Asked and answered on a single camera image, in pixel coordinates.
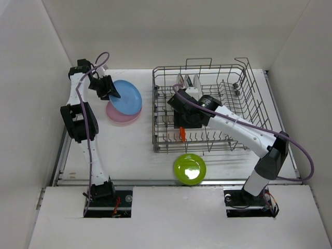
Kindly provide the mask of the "pink plastic plate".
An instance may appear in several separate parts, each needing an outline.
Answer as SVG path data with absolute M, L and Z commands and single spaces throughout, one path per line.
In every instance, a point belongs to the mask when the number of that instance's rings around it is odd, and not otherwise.
M 140 109 L 136 114 L 134 115 L 126 115 L 121 113 L 120 111 L 116 110 L 115 107 L 111 102 L 108 102 L 106 104 L 106 115 L 107 117 L 114 123 L 118 125 L 129 125 L 130 123 L 133 123 L 136 121 L 140 114 L 142 109 Z

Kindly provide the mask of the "green plastic plate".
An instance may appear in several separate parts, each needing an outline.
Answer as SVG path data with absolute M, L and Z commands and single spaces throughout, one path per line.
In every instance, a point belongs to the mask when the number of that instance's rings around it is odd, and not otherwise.
M 201 183 L 207 172 L 206 163 L 196 154 L 183 154 L 173 165 L 174 175 L 184 185 L 197 185 Z

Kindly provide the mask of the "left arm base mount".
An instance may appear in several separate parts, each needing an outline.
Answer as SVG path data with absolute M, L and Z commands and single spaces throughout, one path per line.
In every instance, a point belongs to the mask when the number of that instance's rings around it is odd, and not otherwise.
M 131 218 L 133 190 L 116 190 L 114 197 L 91 199 L 84 218 Z

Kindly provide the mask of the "blue plastic plate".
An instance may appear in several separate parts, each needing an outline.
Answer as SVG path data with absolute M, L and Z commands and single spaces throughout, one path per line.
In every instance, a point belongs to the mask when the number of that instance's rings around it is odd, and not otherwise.
M 137 114 L 142 108 L 142 96 L 138 89 L 126 80 L 116 80 L 114 86 L 120 97 L 109 96 L 113 107 L 125 115 Z

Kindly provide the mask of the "orange sunburst ceramic plate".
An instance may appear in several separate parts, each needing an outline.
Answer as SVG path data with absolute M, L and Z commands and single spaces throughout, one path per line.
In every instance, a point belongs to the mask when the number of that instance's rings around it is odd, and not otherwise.
M 178 74 L 177 75 L 177 80 L 176 80 L 176 84 L 178 87 L 184 87 L 185 86 L 185 83 L 184 83 L 184 79 L 182 77 L 182 74 Z

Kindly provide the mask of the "white blue-line ceramic plate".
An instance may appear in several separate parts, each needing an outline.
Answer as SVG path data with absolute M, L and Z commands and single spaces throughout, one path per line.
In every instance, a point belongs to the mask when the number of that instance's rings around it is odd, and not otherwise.
M 199 78 L 198 74 L 194 74 L 193 86 L 198 92 L 201 92 L 200 78 Z

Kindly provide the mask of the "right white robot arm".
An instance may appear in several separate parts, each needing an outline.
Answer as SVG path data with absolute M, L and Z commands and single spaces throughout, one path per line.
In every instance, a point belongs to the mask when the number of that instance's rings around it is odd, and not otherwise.
M 288 135 L 253 125 L 210 95 L 203 95 L 196 100 L 179 86 L 175 86 L 174 91 L 168 104 L 185 121 L 186 126 L 205 126 L 219 130 L 259 157 L 240 191 L 241 200 L 246 204 L 253 204 L 269 182 L 278 177 L 288 156 Z

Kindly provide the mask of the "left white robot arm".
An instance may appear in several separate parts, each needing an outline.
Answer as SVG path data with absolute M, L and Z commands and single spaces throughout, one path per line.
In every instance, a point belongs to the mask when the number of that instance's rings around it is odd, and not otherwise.
M 110 76 L 98 75 L 97 66 L 86 60 L 77 61 L 77 66 L 69 70 L 71 81 L 70 97 L 66 105 L 60 107 L 60 113 L 71 139 L 82 149 L 89 167 L 89 187 L 84 196 L 87 201 L 103 205 L 112 205 L 116 200 L 114 184 L 103 170 L 96 148 L 99 125 L 87 100 L 87 91 L 93 90 L 106 101 L 110 96 L 121 98 Z

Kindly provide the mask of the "teal rimmed ceramic plate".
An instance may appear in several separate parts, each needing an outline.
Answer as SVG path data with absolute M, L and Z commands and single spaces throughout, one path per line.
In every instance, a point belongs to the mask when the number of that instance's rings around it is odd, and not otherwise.
M 188 74 L 185 75 L 185 84 L 186 84 L 186 88 L 193 87 L 191 78 Z

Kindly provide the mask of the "orange plastic plate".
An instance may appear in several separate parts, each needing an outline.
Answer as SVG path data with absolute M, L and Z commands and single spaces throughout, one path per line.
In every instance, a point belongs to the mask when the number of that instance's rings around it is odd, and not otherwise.
M 186 130 L 183 127 L 179 127 L 179 135 L 183 143 L 186 142 Z

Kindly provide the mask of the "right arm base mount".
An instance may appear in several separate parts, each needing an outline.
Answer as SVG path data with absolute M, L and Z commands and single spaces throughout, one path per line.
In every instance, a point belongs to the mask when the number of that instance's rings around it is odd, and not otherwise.
M 265 187 L 256 197 L 243 189 L 224 189 L 224 202 L 228 218 L 276 218 L 280 211 L 279 205 L 268 187 Z

